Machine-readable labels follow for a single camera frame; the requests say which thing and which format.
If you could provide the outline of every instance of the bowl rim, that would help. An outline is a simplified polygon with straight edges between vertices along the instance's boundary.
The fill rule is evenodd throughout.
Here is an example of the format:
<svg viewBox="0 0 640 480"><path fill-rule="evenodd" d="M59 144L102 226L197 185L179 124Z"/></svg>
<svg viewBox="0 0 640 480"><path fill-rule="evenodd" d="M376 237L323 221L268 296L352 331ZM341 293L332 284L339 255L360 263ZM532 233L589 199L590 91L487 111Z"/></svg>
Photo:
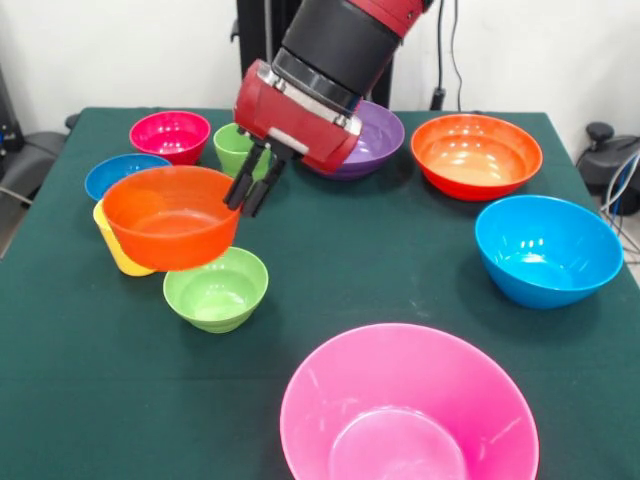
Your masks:
<svg viewBox="0 0 640 480"><path fill-rule="evenodd" d="M535 480L536 476L538 474L538 470L540 468L540 435L539 435L539 432L538 432L538 426L536 424L535 417L533 416L533 412L531 410L531 406L527 402L526 397L522 393L522 390L520 390L520 387L515 382L515 380L513 378L511 378L511 376L507 373L507 371L496 360L494 360L492 357L490 357L488 354L486 354L485 352L480 350L480 348L476 347L475 345L471 344L470 342L468 342L466 340L463 340L462 338L460 338L460 337L458 337L456 335L453 335L452 333L448 333L448 332L445 332L444 330L436 329L434 327L429 327L429 326L426 326L426 325L419 325L419 324L402 323L402 322L398 322L398 323L386 322L386 323L365 324L365 325L362 325L360 327L356 327L356 328L352 328L352 329L347 330L347 331L343 331L342 333L339 333L339 334L329 338L328 340L326 340L325 342L323 342L319 346L317 346L309 355L307 355L307 357L302 361L302 363L300 363L300 365L296 368L296 370L294 371L293 375L289 379L289 383L287 384L287 388L285 389L285 393L284 393L284 396L282 398L282 403L281 403L281 407L280 407L280 422L279 422L280 443L281 443L282 449L284 451L285 460L287 462L287 465L289 466L289 470L291 471L291 474L293 475L293 477L296 480L299 480L301 478L298 475L298 472L296 471L296 469L293 466L292 459L291 459L291 452L290 452L289 448L287 447L287 445L285 444L284 437L283 437L283 431L285 430L284 429L285 407L286 407L286 404L289 402L289 397L291 396L291 391L292 391L292 388L293 388L294 381L300 375L302 375L305 367L312 361L313 358L315 358L315 356L317 356L321 351L323 351L325 348L328 348L333 343L336 343L336 342L340 341L344 337L357 334L359 331L362 331L362 330L371 330L371 329L383 329L384 330L384 329L387 329L387 328L408 329L408 330L414 330L416 332L420 331L420 332L424 332L424 333L429 332L432 335L436 335L436 336L440 336L442 338L446 338L446 339L452 341L453 343L457 344L458 346L460 346L462 348L466 348L467 350L470 350L470 351L474 352L475 354L477 354L477 356L479 358L482 358L483 361L487 362L492 367L494 367L495 371L512 388L512 392L518 398L521 406L523 407L523 411L525 412L525 415L527 417L528 423L531 426L531 434L532 434L532 437L533 437L532 438L532 444L534 446L534 450L532 452L532 454L533 454L532 460L533 460L534 468L533 468L533 471L531 472L531 477L530 478L523 478L522 480Z"/></svg>
<svg viewBox="0 0 640 480"><path fill-rule="evenodd" d="M132 177L136 177L138 175L148 175L149 172L151 171L156 171L156 170L171 170L171 171L175 171L176 169L190 169L190 170L198 170L200 173L202 174L206 174L206 175L212 175L212 176L222 176L225 177L227 179L229 179L230 184L233 181L233 179L231 177L229 177L228 175L226 175L223 172L219 172L218 170L214 170L212 168L208 168L208 167L201 167L199 165L165 165L163 167L156 167L156 168L148 168L146 170L141 170L139 172L133 173L131 175L128 175L124 178L122 178L121 180L119 180L118 182L114 183L111 188L109 190L107 190L107 193L105 194L104 198L104 203L103 206L106 205L107 199L109 197L110 194L112 194L113 191L115 191L114 187L117 187L119 184L129 181ZM211 230L218 230L219 228L221 228L223 225L227 225L231 222L237 222L240 219L240 209L238 210L229 210L230 215L228 217L226 217L224 220L222 220L220 223L216 224L215 226L209 226L209 227L203 227L203 228L199 228L197 230L191 230L189 232L186 233L177 233L177 234L165 234L165 233L145 233L145 234L141 234L139 231L137 230L132 230L130 228L126 228L123 227L122 225L112 221L109 216L107 215L107 212L105 210L105 216L107 218L107 221L109 222L109 226L111 226L111 228L114 227L114 225L117 227L114 230L120 230L122 232L126 232L128 235L134 235L134 236L144 236L147 238L185 238L185 237L190 237L192 235L199 235L201 233L205 233L205 232L209 232Z"/></svg>
<svg viewBox="0 0 640 480"><path fill-rule="evenodd" d="M183 318L188 318L189 321L194 321L198 324L201 325L215 325L215 324L224 324L226 322L229 322L229 324L233 324L232 320L236 319L239 316L245 315L247 313L252 312L253 310L255 310L258 305L260 305L260 302L262 302L262 300L264 300L265 295L267 294L267 290L269 289L269 270L267 269L267 266L264 264L264 262L254 253L250 252L249 250L246 250L244 248L240 248L240 247L234 247L231 246L229 247L227 250L225 250L225 252L220 255L218 258L216 258L215 260L205 264L205 265L201 265L199 267L196 268L192 268L187 270L186 272L194 272L197 270L202 270L206 267L208 267L209 265L217 262L221 257L223 257L224 255L226 255L229 251L235 251L237 253L240 253L241 255L246 256L247 258L250 258L251 261L253 261L255 264L260 266L260 269L264 272L265 275L265 282L264 285L261 286L260 288L260 292L258 294L258 296L256 297L256 300L254 302L252 302L250 304L250 307L246 308L240 315L234 315L233 317L225 317L225 318L219 318L219 319L215 319L215 320L200 320L197 318L192 318L189 315L185 315L184 312L180 312L176 306L173 304L173 302L171 302L169 300L169 296L167 295L167 288L168 288L168 284L169 281L171 279L171 277L175 276L175 275L180 275L180 274L184 274L185 271L171 271L171 272L167 272L164 276L164 280L162 281L162 294L164 296L165 302L169 305L169 307L171 307L171 309L177 313L178 315L180 315Z"/></svg>
<svg viewBox="0 0 640 480"><path fill-rule="evenodd" d="M477 183L468 183L468 182L460 182L459 180L454 180L450 177L446 177L443 175L440 175L438 173L436 173L433 169L429 168L427 165L425 165L421 160L420 157L416 154L416 137L418 135L418 133L424 129L427 128L427 126L430 126L433 123L437 123L439 121L442 121L442 119L445 118L465 118L465 119L469 119L469 118L477 118L477 119L485 119L485 118L490 118L492 120L495 120L498 123L501 123L502 125L508 126L509 128L513 128L515 131L519 132L520 134L522 134L523 136L529 138L533 144L536 147L536 163L535 166L533 168L533 170L527 174L522 176L521 178L518 178L517 180L514 180L510 183L504 183L504 184L500 184L500 185L479 185ZM531 135L529 132L527 132L524 128L509 122L507 120L504 120L502 118L498 118L495 117L493 115L488 115L488 114L476 114L476 113L451 113L451 114L443 114L443 115L438 115L437 117L434 117L430 120L427 120L426 122L422 123L420 126L418 126L418 128L416 128L413 132L413 134L411 135L411 141L410 141L410 146L411 146L411 154L413 155L414 160L416 161L416 163L423 169L425 169L427 172L429 172L429 175L433 175L435 177L444 179L448 182L452 182L455 183L457 185L464 185L467 187L473 187L473 188L481 188L483 190L500 190L500 189L504 189L504 188L508 188L508 187L512 187L512 186L521 186L524 185L525 183L527 183L529 180L531 180L533 177L535 177L540 170L542 169L542 166L544 165L544 151L542 150L542 147L540 146L540 143L535 139L535 137L533 135Z"/></svg>
<svg viewBox="0 0 640 480"><path fill-rule="evenodd" d="M606 234L616 240L615 243L616 243L616 245L618 245L619 249L618 249L618 261L617 261L616 267L614 269L612 269L612 272L610 274L608 274L604 280L601 280L600 282L594 283L594 284L592 284L590 286L580 287L580 288L578 288L578 287L570 287L570 288L557 288L557 287L555 287L554 288L554 287L550 287L549 285L543 285L543 284L538 283L538 282L530 282L530 281L527 281L527 280L523 280L522 278L513 275L511 272L508 272L507 270L505 270L498 262L496 262L490 255L487 254L487 249L485 248L485 244L480 240L480 235L479 235L479 231L478 231L479 228L480 228L480 222L484 219L485 215L487 215L487 212L491 211L494 208L499 208L500 206L502 206L505 203L518 201L518 200L533 200L533 199L543 200L545 202L551 202L551 203L566 205L566 206L572 208L573 210L588 214L588 216L590 218L592 218L597 223L599 223L599 224L603 225L604 227L606 227L606 229L605 229L605 231L607 232ZM497 201L491 203L490 205L485 207L482 210L482 212L480 212L480 215L478 215L478 218L476 219L474 233L475 233L475 237L476 237L476 245L478 246L478 249L480 250L480 253L482 253L482 255L487 260L489 260L493 266L495 266L497 269L499 269L505 275L508 275L510 278L512 278L514 280L517 280L519 282L526 283L527 285L531 285L531 286L534 286L534 287L537 287L537 288L541 288L541 289L544 289L544 290L547 290L547 291L568 292L568 293L569 292L570 293L582 293L582 292L588 292L588 291L591 291L591 290L594 290L594 289L597 290L597 289L605 286L609 282L611 282L615 277L617 277L618 274L620 273L620 270L622 269L622 267L624 265L624 248L622 246L622 242L620 241L620 238L616 235L616 233L609 227L609 225L607 225L607 223L599 215L595 214L591 210L589 210L589 209L587 209L587 208L585 208L585 207L583 207L581 205L578 205L577 203L570 202L569 200L564 200L562 198L551 197L551 196L548 196L548 195L533 195L533 194L513 195L513 196L502 198L500 200L497 200Z"/></svg>
<svg viewBox="0 0 640 480"><path fill-rule="evenodd" d="M219 133L221 133L223 130L227 130L227 129L231 130L231 127L233 127L233 126L235 126L235 127L239 127L239 125L238 125L237 123L235 123L235 122L230 122L230 123L227 123L226 125L223 125L223 126L222 126L222 127L220 127L218 130L216 130L216 131L215 131L215 133L213 134L213 139L212 139L212 141L213 141L213 146L214 146L216 149L220 150L221 152L228 153L228 154L230 154L230 155L241 155L241 154L242 154L242 155L247 155L247 154L249 153L249 150L250 150L250 149L249 149L249 150L247 150L247 151L244 151L244 150L229 150L228 148L221 147L221 146L218 144L218 141L216 140L216 138L218 138L218 134L219 134ZM271 153L271 149L269 149L269 148L265 148L264 152L269 152L269 153Z"/></svg>
<svg viewBox="0 0 640 480"><path fill-rule="evenodd" d="M355 113L354 113L354 115L355 115L356 117L358 117L358 118L360 119L360 121L362 122L362 128L363 128L363 130L364 130L364 127L365 127L365 125L366 125L366 124L369 124L369 125L377 125L377 124L374 124L373 122L367 122L367 121L363 120L363 119L358 115L360 105L365 105L367 108L371 108L371 109L373 109L373 110L375 110L375 111L377 111L377 112L383 112L383 113L384 113L384 115L386 115L386 116L390 119L390 121L392 121L393 123L395 123L396 125L398 125L398 126L400 127L400 129L401 129L401 131L402 131L402 135L400 135L400 136L398 137L398 141L397 141L397 142L395 142L395 143L393 143L393 144L392 144L392 145L393 145L393 147L389 150L389 152L384 153L384 154L382 154L382 155L376 155L376 156L374 156L374 157L370 158L369 160L365 160L365 161L362 161L362 162L347 163L347 162L349 161L349 158L351 157L351 154L350 154L350 155L345 159L344 163L341 165L341 167L340 167L340 168L342 168L342 167L346 167L346 166L349 166L349 167L357 167L357 166L364 166L364 165L368 165L368 164L370 164L370 163L374 163L374 162L382 162L382 161L384 161L384 160L388 159L389 157L391 157L391 155L395 154L395 153L400 149L400 147L402 147L402 145L404 144L404 141L405 141L405 140L406 140L406 138L407 138L407 131L406 131L405 127L404 127L404 123L402 123L402 120L400 120L400 117L398 117L398 115L396 115L396 114L395 114L391 109L389 109L389 108L385 108L385 107L383 107L383 106L381 106L381 105L378 105L378 104L377 104L377 103L375 103L375 102L371 102L371 101L369 101L369 100L365 100L365 99L363 99L363 100L361 100L361 101L360 101L360 104L358 105L358 109L357 109L357 110L355 111Z"/></svg>
<svg viewBox="0 0 640 480"><path fill-rule="evenodd" d="M158 163L159 163L159 165L157 165L158 167L168 167L168 166L171 165L171 162L169 160L165 159L165 158L162 158L162 157L160 157L158 155L153 155L151 153L144 153L144 152L123 153L121 155L115 155L113 157L109 157L106 160L103 160L100 163L98 163L97 165L95 165L91 170L89 170L89 173L87 173L87 176L84 179L84 190L85 190L85 192L87 192L87 195L89 195L89 197L91 197L96 202L101 200L104 197L104 195L103 195L102 197L97 198L94 195L95 192L91 191L91 188L89 187L89 181L96 174L96 172L98 170L100 170L101 168L105 167L109 163L112 163L112 162L114 162L116 160L119 160L119 159L121 159L123 157L140 157L140 156L153 158L154 160L157 160Z"/></svg>
<svg viewBox="0 0 640 480"><path fill-rule="evenodd" d="M134 132L136 130L136 128L140 127L140 125L146 121L149 121L152 118L156 118L156 117L161 117L167 114L179 114L179 115L185 115L187 117L191 117L191 118L196 118L200 121L202 121L202 123L204 123L207 126L207 132L206 134L203 136L203 138L201 140L199 140L197 143L195 143L194 145L192 145L189 148L185 148L183 151L181 152L172 152L172 153L167 153L164 155L177 155L177 154L184 154L185 152L191 152L193 150L196 150L197 148L200 148L202 145L204 145L205 143L207 143L207 141L209 140L209 137L211 136L211 132L213 131L213 128L211 127L211 123L209 122L209 120L207 120L205 117L203 117L202 115L189 111L189 110L161 110L159 112L155 112L155 113L151 113L149 115L145 115L144 117L142 117L140 120L138 120L137 122L135 122L133 124L133 126L129 129L129 142L131 142L131 145L134 146L134 148L136 148L137 150L140 150L140 152L142 153L148 153L150 155L158 155L158 152L155 152L153 150L149 150L147 148L144 148L142 146L140 146L140 144L138 144L136 142L136 140L134 139Z"/></svg>

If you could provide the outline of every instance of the white wall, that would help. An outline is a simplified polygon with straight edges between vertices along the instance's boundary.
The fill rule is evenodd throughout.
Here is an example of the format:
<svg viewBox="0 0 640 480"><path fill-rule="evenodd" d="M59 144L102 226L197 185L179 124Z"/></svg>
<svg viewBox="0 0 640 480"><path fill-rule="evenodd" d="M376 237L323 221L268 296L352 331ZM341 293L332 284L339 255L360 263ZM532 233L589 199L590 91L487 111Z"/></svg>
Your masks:
<svg viewBox="0 0 640 480"><path fill-rule="evenodd" d="M573 155L590 120L640 133L638 0L460 4L463 108L546 111ZM0 0L0 62L27 132L62 130L87 105L230 107L240 84L235 16L235 0ZM436 17L434 8L398 53L395 109L428 108Z"/></svg>

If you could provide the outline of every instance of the magenta bowl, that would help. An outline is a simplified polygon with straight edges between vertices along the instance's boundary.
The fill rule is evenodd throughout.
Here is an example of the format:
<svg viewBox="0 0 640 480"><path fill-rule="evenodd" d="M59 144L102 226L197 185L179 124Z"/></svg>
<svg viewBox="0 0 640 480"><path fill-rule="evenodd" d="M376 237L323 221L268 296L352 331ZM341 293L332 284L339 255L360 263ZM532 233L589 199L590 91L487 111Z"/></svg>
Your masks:
<svg viewBox="0 0 640 480"><path fill-rule="evenodd" d="M192 112L154 113L138 121L129 132L140 152L157 155L173 165L194 165L211 136L206 118Z"/></svg>
<svg viewBox="0 0 640 480"><path fill-rule="evenodd" d="M432 328L378 324L315 350L286 389L296 480L534 480L536 425L507 373Z"/></svg>
<svg viewBox="0 0 640 480"><path fill-rule="evenodd" d="M363 100L356 115L362 121L358 144L337 171L318 172L323 177L343 181L362 178L382 167L404 143L404 125L390 110Z"/></svg>

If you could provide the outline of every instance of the blue bowl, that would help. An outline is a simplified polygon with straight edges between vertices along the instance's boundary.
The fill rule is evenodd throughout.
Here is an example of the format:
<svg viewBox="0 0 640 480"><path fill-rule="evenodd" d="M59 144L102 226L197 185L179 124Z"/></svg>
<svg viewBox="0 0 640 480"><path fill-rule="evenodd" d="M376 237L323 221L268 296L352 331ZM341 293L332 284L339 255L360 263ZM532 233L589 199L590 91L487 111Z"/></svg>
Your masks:
<svg viewBox="0 0 640 480"><path fill-rule="evenodd" d="M171 165L167 160L155 155L130 153L113 157L97 165L84 181L87 194L96 202L100 201L112 185L132 173L155 167Z"/></svg>
<svg viewBox="0 0 640 480"><path fill-rule="evenodd" d="M624 262L620 240L600 217L537 195L489 205L476 222L476 242L493 281L529 308L583 300L615 278Z"/></svg>

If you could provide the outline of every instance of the table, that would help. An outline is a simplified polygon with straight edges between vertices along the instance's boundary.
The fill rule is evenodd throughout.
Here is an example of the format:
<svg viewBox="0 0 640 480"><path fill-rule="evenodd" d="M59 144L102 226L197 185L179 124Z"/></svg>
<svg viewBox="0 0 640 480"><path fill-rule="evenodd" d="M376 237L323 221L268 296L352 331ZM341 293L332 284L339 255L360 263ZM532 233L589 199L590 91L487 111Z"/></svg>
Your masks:
<svg viewBox="0 0 640 480"><path fill-rule="evenodd" d="M83 111L0 264L0 478L291 478L278 432L291 374L330 337L387 321L453 333L509 372L538 424L540 479L640 478L640 294L626 267L572 307L515 306L476 251L484 205L427 185L405 145L354 183L288 168L236 241L269 268L267 296L241 329L209 335L165 305L163 275L119 273L83 189L153 111ZM199 112L214 129L231 120ZM433 116L399 115L407 132ZM545 152L520 193L594 208L546 115L499 116ZM217 165L212 146L202 161Z"/></svg>

